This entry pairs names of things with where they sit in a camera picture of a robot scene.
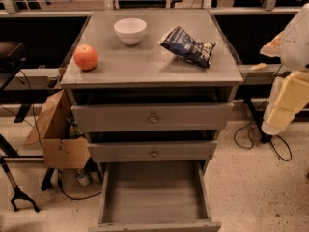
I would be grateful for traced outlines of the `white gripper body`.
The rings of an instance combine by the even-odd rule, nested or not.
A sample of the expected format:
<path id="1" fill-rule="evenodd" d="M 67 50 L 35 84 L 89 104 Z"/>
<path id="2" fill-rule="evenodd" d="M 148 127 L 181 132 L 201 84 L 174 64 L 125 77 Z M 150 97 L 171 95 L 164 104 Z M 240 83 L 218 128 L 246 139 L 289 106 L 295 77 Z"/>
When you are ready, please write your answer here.
<path id="1" fill-rule="evenodd" d="M 268 105 L 262 123 L 262 131 L 268 135 L 277 135 L 285 128 L 287 113 L 281 108 L 278 108 L 275 103 L 282 88 L 283 81 L 283 77 L 277 76 L 272 83 Z"/>

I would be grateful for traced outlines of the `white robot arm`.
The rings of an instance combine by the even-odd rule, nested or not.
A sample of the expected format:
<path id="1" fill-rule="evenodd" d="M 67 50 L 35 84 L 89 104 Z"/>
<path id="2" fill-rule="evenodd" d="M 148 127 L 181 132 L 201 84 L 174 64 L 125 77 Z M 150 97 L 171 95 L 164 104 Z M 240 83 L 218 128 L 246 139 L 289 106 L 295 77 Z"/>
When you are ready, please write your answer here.
<path id="1" fill-rule="evenodd" d="M 279 57 L 281 65 L 291 71 L 287 77 L 275 78 L 262 123 L 264 133 L 277 135 L 309 103 L 309 4 L 260 53 Z"/>

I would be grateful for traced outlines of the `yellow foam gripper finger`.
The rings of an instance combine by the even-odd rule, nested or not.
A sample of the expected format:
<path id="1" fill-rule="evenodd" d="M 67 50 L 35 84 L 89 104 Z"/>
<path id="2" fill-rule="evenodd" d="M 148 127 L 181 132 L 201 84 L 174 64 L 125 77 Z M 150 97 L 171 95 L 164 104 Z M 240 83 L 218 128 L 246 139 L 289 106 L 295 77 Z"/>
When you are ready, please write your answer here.
<path id="1" fill-rule="evenodd" d="M 286 128 L 295 115 L 309 103 L 309 72 L 293 71 L 285 77 L 275 103 L 287 113 Z"/>

